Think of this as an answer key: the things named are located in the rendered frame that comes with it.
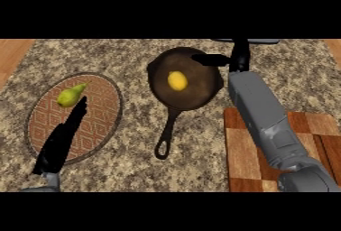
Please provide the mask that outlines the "checkered wooden cutting board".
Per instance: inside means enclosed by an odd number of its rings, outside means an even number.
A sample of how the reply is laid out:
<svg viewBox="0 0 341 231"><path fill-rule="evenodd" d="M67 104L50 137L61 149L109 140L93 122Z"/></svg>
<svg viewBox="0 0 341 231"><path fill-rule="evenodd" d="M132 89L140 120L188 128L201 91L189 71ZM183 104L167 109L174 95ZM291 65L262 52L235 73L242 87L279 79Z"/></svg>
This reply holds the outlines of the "checkered wooden cutting board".
<svg viewBox="0 0 341 231"><path fill-rule="evenodd" d="M309 155L322 162L341 188L341 131L334 117L290 112L288 119ZM229 191L278 192L282 171L269 167L235 107L225 110L225 139Z"/></svg>

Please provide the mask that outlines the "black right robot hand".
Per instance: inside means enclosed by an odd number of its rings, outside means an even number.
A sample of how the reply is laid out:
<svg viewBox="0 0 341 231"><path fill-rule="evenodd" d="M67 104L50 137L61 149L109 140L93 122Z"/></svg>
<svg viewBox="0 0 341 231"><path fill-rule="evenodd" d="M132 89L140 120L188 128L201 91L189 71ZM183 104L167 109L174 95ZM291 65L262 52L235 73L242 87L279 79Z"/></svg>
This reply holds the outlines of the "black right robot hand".
<svg viewBox="0 0 341 231"><path fill-rule="evenodd" d="M242 72L250 70L250 42L247 39L216 39L217 42L233 42L232 55L226 57L223 54L195 54L192 60L204 66L225 67L229 66L231 72Z"/></svg>

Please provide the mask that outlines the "grey flat object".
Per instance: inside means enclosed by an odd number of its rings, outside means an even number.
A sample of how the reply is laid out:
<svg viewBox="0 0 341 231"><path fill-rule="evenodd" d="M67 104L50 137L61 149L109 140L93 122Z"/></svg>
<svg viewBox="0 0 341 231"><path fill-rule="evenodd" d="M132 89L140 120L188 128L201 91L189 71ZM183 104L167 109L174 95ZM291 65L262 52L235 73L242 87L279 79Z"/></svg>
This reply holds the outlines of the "grey flat object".
<svg viewBox="0 0 341 231"><path fill-rule="evenodd" d="M235 42L233 39L211 39L217 42ZM279 39L248 39L250 44L278 44Z"/></svg>

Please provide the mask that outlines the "green pear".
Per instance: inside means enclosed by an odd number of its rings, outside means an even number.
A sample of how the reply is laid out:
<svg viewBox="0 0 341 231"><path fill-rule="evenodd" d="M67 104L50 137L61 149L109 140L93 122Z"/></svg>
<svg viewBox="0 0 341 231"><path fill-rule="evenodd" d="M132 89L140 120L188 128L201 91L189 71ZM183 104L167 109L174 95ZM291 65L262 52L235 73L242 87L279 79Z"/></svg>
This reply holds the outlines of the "green pear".
<svg viewBox="0 0 341 231"><path fill-rule="evenodd" d="M58 96L58 105L61 107L73 107L80 99L80 95L87 87L89 83L81 83L71 88L67 88Z"/></svg>

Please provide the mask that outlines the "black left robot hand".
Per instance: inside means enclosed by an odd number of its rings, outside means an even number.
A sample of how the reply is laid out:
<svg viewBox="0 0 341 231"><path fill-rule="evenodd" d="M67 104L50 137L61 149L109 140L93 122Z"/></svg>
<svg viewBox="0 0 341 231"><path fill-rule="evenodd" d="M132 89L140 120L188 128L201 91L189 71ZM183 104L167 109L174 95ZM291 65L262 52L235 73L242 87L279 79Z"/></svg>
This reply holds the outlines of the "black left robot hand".
<svg viewBox="0 0 341 231"><path fill-rule="evenodd" d="M40 150L33 174L58 173L65 164L71 144L83 117L87 113L87 98L83 97L64 123L53 129Z"/></svg>

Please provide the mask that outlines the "dark cast iron pan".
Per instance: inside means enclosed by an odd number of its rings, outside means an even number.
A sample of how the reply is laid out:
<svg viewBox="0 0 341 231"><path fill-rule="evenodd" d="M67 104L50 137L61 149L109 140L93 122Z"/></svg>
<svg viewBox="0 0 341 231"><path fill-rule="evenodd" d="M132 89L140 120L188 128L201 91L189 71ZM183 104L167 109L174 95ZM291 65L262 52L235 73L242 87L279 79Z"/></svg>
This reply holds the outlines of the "dark cast iron pan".
<svg viewBox="0 0 341 231"><path fill-rule="evenodd" d="M197 61L194 57L208 58L210 55L195 48L177 47L164 51L146 67L151 91L169 109L169 119L155 147L160 160L166 160L170 155L171 132L179 114L205 106L225 86L217 66ZM182 90L174 90L169 82L176 71L185 74L188 82Z"/></svg>

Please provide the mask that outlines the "yellow lemon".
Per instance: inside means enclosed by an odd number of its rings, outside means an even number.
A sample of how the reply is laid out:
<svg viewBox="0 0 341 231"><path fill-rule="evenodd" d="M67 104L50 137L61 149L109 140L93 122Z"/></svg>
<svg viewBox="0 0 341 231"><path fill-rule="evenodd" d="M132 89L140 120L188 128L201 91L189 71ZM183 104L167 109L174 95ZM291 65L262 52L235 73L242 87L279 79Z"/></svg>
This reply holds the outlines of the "yellow lemon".
<svg viewBox="0 0 341 231"><path fill-rule="evenodd" d="M169 75L170 88L183 91L188 86L188 79L182 71L171 71Z"/></svg>

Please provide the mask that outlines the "round patterned brown placemat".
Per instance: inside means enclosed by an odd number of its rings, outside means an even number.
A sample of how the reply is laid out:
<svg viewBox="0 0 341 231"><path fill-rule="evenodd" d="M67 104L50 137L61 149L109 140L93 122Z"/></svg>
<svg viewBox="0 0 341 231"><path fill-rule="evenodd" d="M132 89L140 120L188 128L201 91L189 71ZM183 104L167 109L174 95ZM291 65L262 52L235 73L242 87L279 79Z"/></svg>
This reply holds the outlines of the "round patterned brown placemat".
<svg viewBox="0 0 341 231"><path fill-rule="evenodd" d="M25 121L25 142L33 157L37 157L47 137L64 123L73 108L62 108L58 95L81 83L89 83L81 96L87 97L87 113L78 126L67 164L87 159L108 143L120 124L123 115L121 92L115 82L102 74L77 73L61 79L37 99Z"/></svg>

